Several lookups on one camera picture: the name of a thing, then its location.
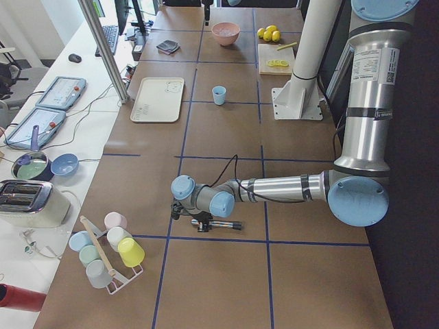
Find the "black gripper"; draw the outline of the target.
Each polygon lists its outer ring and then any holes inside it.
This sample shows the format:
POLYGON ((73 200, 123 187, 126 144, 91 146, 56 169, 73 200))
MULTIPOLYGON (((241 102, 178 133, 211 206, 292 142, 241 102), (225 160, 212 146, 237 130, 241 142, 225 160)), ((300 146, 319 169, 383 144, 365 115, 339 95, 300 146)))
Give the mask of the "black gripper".
POLYGON ((195 219, 199 222, 198 232, 204 232, 204 231, 208 232, 210 230, 209 221, 211 221, 213 219, 213 216, 211 213, 201 211, 195 215, 195 219))
POLYGON ((209 26, 210 22, 210 7, 212 6, 212 0, 203 0, 204 5, 204 24, 205 26, 209 26))

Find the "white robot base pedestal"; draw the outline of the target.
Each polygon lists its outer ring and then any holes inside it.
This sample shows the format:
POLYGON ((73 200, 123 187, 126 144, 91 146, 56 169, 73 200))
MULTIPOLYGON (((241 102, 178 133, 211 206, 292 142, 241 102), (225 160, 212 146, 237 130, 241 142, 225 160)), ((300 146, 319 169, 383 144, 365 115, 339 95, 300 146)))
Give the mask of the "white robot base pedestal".
POLYGON ((323 119, 317 76, 341 4, 341 0, 309 2, 291 79, 272 89, 276 120, 323 119))

